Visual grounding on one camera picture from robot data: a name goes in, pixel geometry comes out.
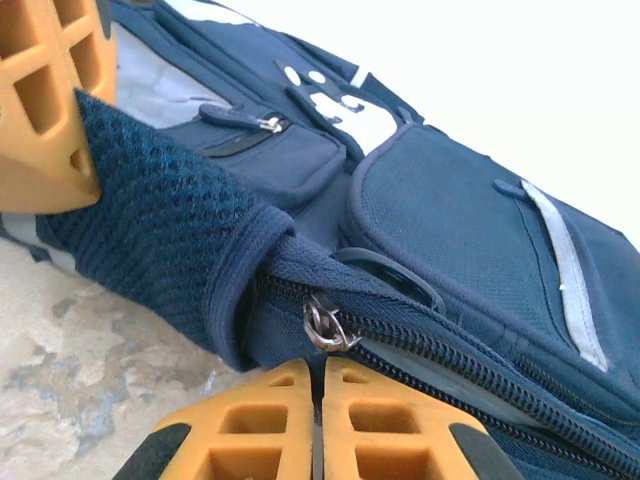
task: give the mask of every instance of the gray reflective stripe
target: gray reflective stripe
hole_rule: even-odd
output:
[[[76,261],[71,254],[46,245],[40,240],[36,231],[35,215],[30,213],[3,213],[2,224],[7,233],[16,240],[49,252],[51,262],[57,267],[69,272],[76,272]]]
[[[362,85],[364,84],[364,81],[367,79],[367,77],[369,76],[369,71],[365,70],[362,67],[358,67],[358,71],[356,72],[356,74],[353,76],[353,78],[351,79],[351,85],[353,85],[354,87],[362,87]]]
[[[530,183],[522,180],[522,188],[536,204],[547,227],[553,245],[561,285],[564,317],[569,336],[580,356],[600,370],[608,369],[607,358],[602,350],[591,314],[589,291],[584,279],[578,252],[562,215],[547,196]]]

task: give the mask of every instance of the backpack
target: backpack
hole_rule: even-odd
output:
[[[0,234],[238,370],[348,357],[474,415],[525,478],[640,478],[620,232],[314,45],[215,2],[110,6],[121,69],[180,81],[123,82],[139,120],[79,92],[102,199]]]

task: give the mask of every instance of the orange plastic object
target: orange plastic object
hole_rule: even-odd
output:
[[[449,426],[481,423],[357,363],[329,359],[322,411],[325,480],[478,478]]]
[[[160,480],[288,480],[311,476],[309,369],[295,360],[164,418],[192,427]]]
[[[114,480],[523,480],[473,417],[349,360],[327,361],[322,430],[314,408],[291,361],[164,418]]]
[[[114,103],[115,78],[106,0],[0,0],[0,211],[99,199],[73,88]]]

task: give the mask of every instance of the metal zipper pull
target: metal zipper pull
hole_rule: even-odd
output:
[[[220,127],[268,130],[271,133],[280,133],[283,130],[283,120],[274,115],[269,118],[258,118],[238,110],[224,109],[211,103],[200,105],[198,113],[205,122]]]
[[[283,129],[282,119],[278,117],[271,117],[269,120],[258,119],[260,128],[269,130],[271,133],[280,133]]]
[[[338,307],[323,293],[307,299],[303,307],[304,330],[313,344],[327,352],[346,352],[362,337],[347,334],[336,318]]]

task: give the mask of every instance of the white background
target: white background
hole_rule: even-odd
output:
[[[226,0],[640,249],[640,2]]]

